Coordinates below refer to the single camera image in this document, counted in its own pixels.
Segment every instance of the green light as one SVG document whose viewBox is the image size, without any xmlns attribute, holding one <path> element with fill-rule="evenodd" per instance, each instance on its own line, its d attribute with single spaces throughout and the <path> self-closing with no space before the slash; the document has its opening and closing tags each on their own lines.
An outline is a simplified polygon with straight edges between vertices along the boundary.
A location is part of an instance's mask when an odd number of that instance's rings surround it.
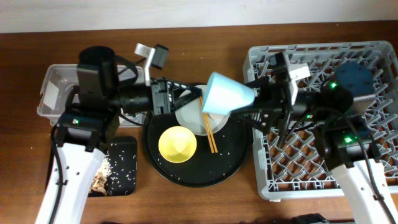
<svg viewBox="0 0 398 224">
<path fill-rule="evenodd" d="M 346 143 L 350 143 L 350 142 L 353 142 L 354 140 L 352 140 L 350 137 L 345 137 L 344 138 L 344 142 L 346 142 Z"/>
<path fill-rule="evenodd" d="M 330 84 L 330 88 L 332 88 L 332 89 L 334 89 L 336 86 L 337 86 L 336 83 L 331 83 L 331 84 Z"/>
</svg>

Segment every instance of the wooden table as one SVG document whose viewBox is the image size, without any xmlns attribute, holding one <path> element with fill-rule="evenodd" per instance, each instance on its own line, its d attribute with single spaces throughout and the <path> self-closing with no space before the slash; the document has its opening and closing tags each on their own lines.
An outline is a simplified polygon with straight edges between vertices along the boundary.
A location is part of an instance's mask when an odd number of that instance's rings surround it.
<svg viewBox="0 0 398 224">
<path fill-rule="evenodd" d="M 0 222 L 33 223 L 44 196 L 50 124 L 36 113 L 47 68 L 78 63 L 86 47 L 105 45 L 131 60 L 136 43 L 170 48 L 163 71 L 183 82 L 206 82 L 213 71 L 243 82 L 248 49 L 258 45 L 388 40 L 398 47 L 398 21 L 188 29 L 100 30 L 0 35 Z M 316 198 L 268 202 L 257 192 L 254 162 L 221 184 L 191 189 L 156 173 L 142 150 L 141 128 L 120 129 L 138 139 L 137 189 L 126 197 L 89 198 L 82 223 L 252 223 L 321 213 L 350 220 L 346 199 Z M 398 195 L 393 195 L 398 203 Z"/>
</svg>

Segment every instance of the blue object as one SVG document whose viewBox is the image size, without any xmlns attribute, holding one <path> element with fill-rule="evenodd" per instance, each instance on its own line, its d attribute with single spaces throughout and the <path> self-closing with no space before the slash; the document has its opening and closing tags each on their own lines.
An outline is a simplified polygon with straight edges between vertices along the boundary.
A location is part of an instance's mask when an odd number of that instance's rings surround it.
<svg viewBox="0 0 398 224">
<path fill-rule="evenodd" d="M 253 101 L 252 88 L 213 72 L 207 83 L 202 112 L 229 115 L 232 110 L 249 106 Z"/>
</svg>

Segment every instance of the yellow bowl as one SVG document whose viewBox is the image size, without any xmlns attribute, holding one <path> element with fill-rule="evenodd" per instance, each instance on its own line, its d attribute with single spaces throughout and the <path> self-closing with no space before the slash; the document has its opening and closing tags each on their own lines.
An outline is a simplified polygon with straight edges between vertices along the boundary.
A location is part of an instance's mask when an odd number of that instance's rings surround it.
<svg viewBox="0 0 398 224">
<path fill-rule="evenodd" d="M 174 126 L 167 129 L 159 139 L 159 151 L 169 162 L 181 163 L 189 160 L 197 149 L 197 139 L 188 129 Z"/>
</svg>

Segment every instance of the chopsticks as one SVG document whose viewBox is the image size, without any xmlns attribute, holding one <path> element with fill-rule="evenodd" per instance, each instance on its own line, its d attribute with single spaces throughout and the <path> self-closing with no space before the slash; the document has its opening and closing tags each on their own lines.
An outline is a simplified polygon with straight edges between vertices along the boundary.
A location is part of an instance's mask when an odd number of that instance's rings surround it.
<svg viewBox="0 0 398 224">
<path fill-rule="evenodd" d="M 202 107 L 203 106 L 202 96 L 199 97 L 199 101 L 200 101 L 200 107 Z M 207 114 L 203 113 L 202 115 L 203 115 L 203 120 L 205 122 L 205 129 L 206 129 L 206 133 L 207 133 L 207 138 L 209 139 L 211 153 L 218 153 L 216 142 L 215 142 L 214 136 L 213 136 L 213 131 L 211 130 L 211 125 L 210 125 L 209 119 L 207 117 Z"/>
</svg>

